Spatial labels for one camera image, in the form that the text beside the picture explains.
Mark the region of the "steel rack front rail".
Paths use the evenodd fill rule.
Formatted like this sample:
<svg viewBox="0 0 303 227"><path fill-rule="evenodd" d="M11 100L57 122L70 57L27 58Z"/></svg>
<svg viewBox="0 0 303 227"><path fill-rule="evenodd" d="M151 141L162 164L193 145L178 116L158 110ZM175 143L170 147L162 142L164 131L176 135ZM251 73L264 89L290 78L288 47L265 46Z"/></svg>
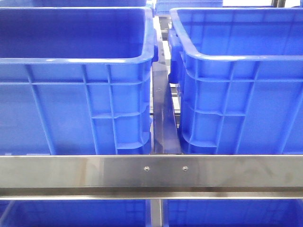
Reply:
<svg viewBox="0 0 303 227"><path fill-rule="evenodd" d="M2 156L2 200L300 199L301 155Z"/></svg>

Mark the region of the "lower left blue bin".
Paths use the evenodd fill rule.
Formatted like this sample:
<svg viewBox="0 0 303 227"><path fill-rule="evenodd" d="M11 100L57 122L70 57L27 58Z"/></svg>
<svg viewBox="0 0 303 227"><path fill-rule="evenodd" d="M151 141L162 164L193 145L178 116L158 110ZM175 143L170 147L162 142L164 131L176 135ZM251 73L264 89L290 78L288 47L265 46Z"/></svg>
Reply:
<svg viewBox="0 0 303 227"><path fill-rule="evenodd" d="M2 227L149 227L146 200L15 201Z"/></svg>

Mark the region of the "lower right blue bin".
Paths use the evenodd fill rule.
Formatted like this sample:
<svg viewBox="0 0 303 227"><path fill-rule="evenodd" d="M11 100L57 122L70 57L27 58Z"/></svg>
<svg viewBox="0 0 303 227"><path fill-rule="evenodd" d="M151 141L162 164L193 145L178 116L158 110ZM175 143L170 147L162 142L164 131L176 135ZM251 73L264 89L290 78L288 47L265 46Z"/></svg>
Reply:
<svg viewBox="0 0 303 227"><path fill-rule="evenodd" d="M302 200L167 200L167 227L301 227Z"/></svg>

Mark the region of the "blue bin behind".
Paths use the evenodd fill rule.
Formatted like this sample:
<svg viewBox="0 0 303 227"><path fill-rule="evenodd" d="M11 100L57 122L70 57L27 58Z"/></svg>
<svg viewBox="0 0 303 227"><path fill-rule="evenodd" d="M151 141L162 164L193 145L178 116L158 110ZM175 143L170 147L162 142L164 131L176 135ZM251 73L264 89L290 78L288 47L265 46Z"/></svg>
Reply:
<svg viewBox="0 0 303 227"><path fill-rule="evenodd" d="M1 0L1 7L149 7L152 0Z"/></svg>

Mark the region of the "blue bin right side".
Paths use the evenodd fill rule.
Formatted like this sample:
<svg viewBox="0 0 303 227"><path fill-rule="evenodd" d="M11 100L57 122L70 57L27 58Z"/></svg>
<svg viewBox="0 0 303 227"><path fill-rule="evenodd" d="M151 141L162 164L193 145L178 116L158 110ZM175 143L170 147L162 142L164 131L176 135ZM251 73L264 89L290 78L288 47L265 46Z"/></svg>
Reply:
<svg viewBox="0 0 303 227"><path fill-rule="evenodd" d="M303 152L302 8L173 8L185 154Z"/></svg>

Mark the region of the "blue bin with buttons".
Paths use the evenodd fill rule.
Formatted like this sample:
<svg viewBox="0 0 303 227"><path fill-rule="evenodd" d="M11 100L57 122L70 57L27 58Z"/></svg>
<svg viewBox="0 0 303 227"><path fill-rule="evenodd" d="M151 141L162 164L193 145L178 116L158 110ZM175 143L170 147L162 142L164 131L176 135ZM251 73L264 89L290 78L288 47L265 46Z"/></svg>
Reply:
<svg viewBox="0 0 303 227"><path fill-rule="evenodd" d="M147 7L2 7L0 153L151 151Z"/></svg>

